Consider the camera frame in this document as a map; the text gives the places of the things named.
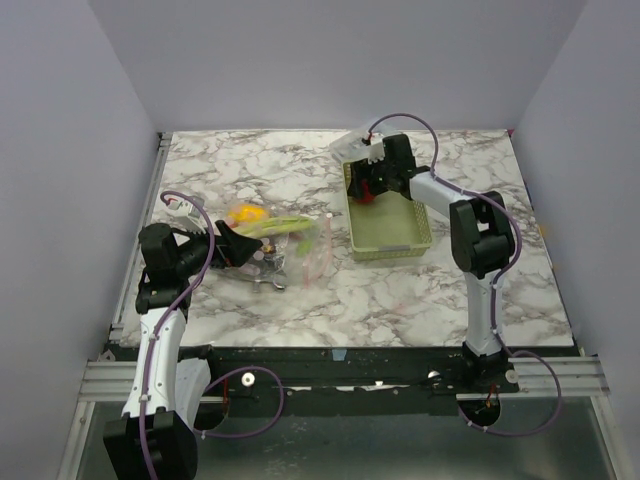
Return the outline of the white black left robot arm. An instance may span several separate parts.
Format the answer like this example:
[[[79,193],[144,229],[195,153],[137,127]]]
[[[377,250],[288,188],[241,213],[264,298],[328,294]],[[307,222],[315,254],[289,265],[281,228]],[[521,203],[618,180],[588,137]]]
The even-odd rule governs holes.
[[[194,424],[202,395],[222,380],[208,348],[182,351],[191,294],[209,268],[241,267],[260,240],[218,221],[213,232],[178,230],[164,223],[138,235],[145,262],[135,308],[141,340],[129,396],[120,419],[106,424],[103,442],[119,479],[192,479],[197,471]]]

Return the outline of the red fake apple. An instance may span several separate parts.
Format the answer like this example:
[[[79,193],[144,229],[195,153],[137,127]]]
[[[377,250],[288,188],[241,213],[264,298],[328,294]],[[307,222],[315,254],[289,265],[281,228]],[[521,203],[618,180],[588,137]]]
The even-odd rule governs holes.
[[[354,189],[352,198],[359,204],[370,204],[375,200],[376,196],[370,192],[368,184],[364,182]]]

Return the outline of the clear zip top bag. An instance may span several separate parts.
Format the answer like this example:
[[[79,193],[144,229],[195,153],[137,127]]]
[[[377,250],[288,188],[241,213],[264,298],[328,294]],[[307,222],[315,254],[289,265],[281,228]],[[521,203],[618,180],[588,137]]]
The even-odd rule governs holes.
[[[332,215],[326,213],[318,217],[309,217],[263,208],[269,212],[268,218],[304,216],[311,218],[314,225],[305,231],[258,238],[263,246],[249,261],[239,268],[228,268],[220,273],[247,282],[256,277],[282,275],[286,278],[287,287],[307,287],[319,280],[332,260]],[[225,222],[234,231],[239,226],[232,224],[227,215]]]

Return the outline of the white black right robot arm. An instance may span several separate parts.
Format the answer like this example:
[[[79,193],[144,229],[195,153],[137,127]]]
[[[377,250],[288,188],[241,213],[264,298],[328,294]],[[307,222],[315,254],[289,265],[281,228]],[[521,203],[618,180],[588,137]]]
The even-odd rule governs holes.
[[[508,361],[502,343],[501,301],[503,277],[522,249],[517,224],[498,192],[472,192],[440,177],[433,164],[419,166],[405,134],[385,136],[378,142],[366,135],[357,145],[364,152],[349,163],[350,198],[373,200],[395,192],[449,221],[451,255],[464,274],[467,291],[460,379],[471,391],[485,390]]]

